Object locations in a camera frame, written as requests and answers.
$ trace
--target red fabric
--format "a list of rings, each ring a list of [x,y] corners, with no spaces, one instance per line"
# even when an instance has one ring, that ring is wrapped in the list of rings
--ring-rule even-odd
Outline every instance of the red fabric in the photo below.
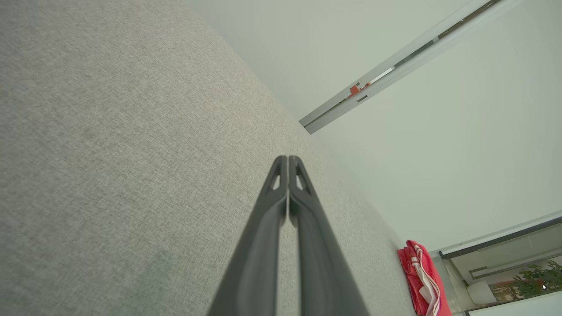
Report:
[[[422,257],[418,257],[416,252],[415,246],[418,246],[423,252]],[[425,249],[424,246],[416,243],[415,241],[408,240],[406,242],[406,247],[404,249],[398,250],[398,257],[400,258],[400,263],[402,264],[402,268],[406,273],[406,279],[408,281],[408,285],[410,287],[410,295],[412,297],[412,303],[414,304],[414,310],[416,311],[417,315],[425,316],[429,304],[426,300],[422,297],[419,290],[423,287],[423,284],[416,272],[416,269],[412,265],[412,258],[418,258],[423,263],[423,269],[427,272],[427,274],[435,281],[439,288],[439,301],[441,306],[439,308],[439,312],[437,316],[452,316],[451,309],[447,304],[447,299],[445,298],[445,289],[443,288],[443,282],[433,265],[433,261]]]

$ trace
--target potted plant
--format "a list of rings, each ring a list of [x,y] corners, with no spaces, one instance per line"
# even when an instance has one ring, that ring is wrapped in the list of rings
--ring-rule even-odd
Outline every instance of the potted plant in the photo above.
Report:
[[[514,277],[518,295],[527,297],[562,288],[562,266],[552,260],[548,264],[549,268],[530,265],[530,270],[519,272],[523,278]]]

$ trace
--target gray fabric surface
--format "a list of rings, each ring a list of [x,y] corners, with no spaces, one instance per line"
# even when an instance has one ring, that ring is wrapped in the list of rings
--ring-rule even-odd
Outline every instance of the gray fabric surface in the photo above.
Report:
[[[278,155],[300,156],[372,315],[413,314],[400,241],[187,7],[0,3],[0,314],[203,315]],[[280,315],[297,315],[282,231]]]

